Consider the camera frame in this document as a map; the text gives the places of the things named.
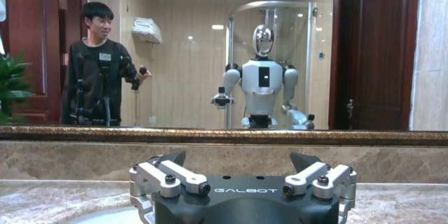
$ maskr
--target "black hair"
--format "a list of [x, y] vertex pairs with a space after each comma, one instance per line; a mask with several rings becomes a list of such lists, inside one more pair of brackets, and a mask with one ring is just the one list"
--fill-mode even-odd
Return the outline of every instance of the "black hair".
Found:
[[109, 18], [110, 20], [113, 20], [113, 12], [110, 8], [99, 2], [87, 2], [86, 4], [83, 4], [81, 16], [82, 18], [87, 18], [89, 20], [91, 20], [93, 17]]

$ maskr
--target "mirror frame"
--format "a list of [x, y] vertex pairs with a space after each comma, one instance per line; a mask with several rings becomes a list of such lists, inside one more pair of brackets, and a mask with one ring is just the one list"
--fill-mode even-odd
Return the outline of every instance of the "mirror frame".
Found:
[[448, 146], [448, 132], [199, 130], [142, 127], [0, 126], [0, 141]]

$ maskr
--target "door frame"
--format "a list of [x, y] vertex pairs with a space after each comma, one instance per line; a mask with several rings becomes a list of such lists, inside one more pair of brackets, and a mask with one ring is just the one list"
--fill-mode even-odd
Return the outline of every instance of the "door frame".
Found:
[[[341, 105], [345, 103], [343, 90], [341, 88], [341, 81], [349, 81], [349, 77], [343, 75], [342, 70], [345, 62], [341, 58], [341, 2], [342, 0], [333, 0], [333, 20], [331, 20], [331, 52], [330, 52], [330, 79], [329, 79], [329, 108], [327, 108], [327, 127], [330, 130], [341, 130], [339, 121], [347, 120], [345, 113], [341, 111]], [[417, 9], [418, 0], [405, 0], [403, 12], [403, 86], [401, 94], [401, 130], [409, 129], [409, 115], [410, 115], [410, 95], [411, 95], [411, 77], [413, 77], [413, 58], [415, 49], [415, 33], [417, 33]]]

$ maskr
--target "marble countertop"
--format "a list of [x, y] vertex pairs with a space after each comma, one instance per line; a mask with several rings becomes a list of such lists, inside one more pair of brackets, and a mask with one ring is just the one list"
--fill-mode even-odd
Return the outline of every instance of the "marble countertop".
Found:
[[[0, 180], [0, 223], [63, 223], [129, 206], [127, 182]], [[358, 184], [346, 223], [446, 223], [448, 184]]]

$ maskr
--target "robot face visor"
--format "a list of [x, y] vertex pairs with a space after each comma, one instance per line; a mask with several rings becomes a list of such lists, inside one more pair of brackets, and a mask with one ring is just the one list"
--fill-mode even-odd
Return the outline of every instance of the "robot face visor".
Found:
[[266, 57], [273, 46], [273, 32], [265, 25], [257, 26], [253, 33], [253, 50], [257, 56]]

